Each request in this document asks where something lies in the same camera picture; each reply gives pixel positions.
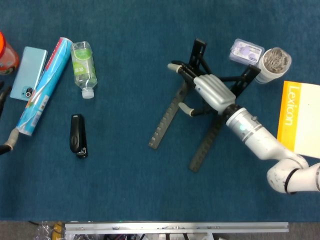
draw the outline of smartphone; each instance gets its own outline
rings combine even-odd
[[[44,69],[47,50],[26,46],[16,74],[10,97],[29,101]]]

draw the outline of plastic container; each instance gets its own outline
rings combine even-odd
[[[92,56],[92,50],[87,41],[73,43],[71,57],[74,72],[74,82],[82,89],[84,99],[95,96],[93,88],[97,85],[97,77]]]
[[[264,53],[258,67],[261,72],[255,80],[260,84],[266,84],[274,79],[282,77],[291,66],[291,56],[280,47],[274,47]]]
[[[0,75],[12,73],[19,65],[19,56],[0,32]]]
[[[255,66],[264,52],[262,46],[237,38],[231,47],[229,58],[240,64]]]

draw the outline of orange container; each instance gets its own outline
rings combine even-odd
[[[12,73],[19,65],[19,56],[0,32],[0,75]]]

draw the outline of blue carpet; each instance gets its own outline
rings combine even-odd
[[[320,221],[320,194],[286,195],[267,183],[275,161],[258,160],[224,127],[199,173],[188,164],[211,121],[179,112],[158,150],[148,147],[182,78],[167,69],[188,61],[196,37],[208,44],[218,76],[239,75],[228,59],[236,38],[281,47],[285,78],[253,82],[238,99],[274,135],[284,79],[320,84],[320,2],[316,0],[117,1],[4,0],[0,29],[22,54],[53,51],[59,37],[88,41],[98,86],[82,99],[71,59],[32,137],[0,157],[0,219],[90,221]],[[12,84],[15,75],[1,76]],[[200,97],[188,97],[197,105]],[[0,142],[26,103],[9,98]],[[89,157],[69,149],[70,118],[85,117]],[[310,164],[315,160],[308,158]]]

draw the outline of yellow notebook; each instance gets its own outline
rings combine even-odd
[[[284,81],[277,139],[291,151],[320,159],[320,85]]]

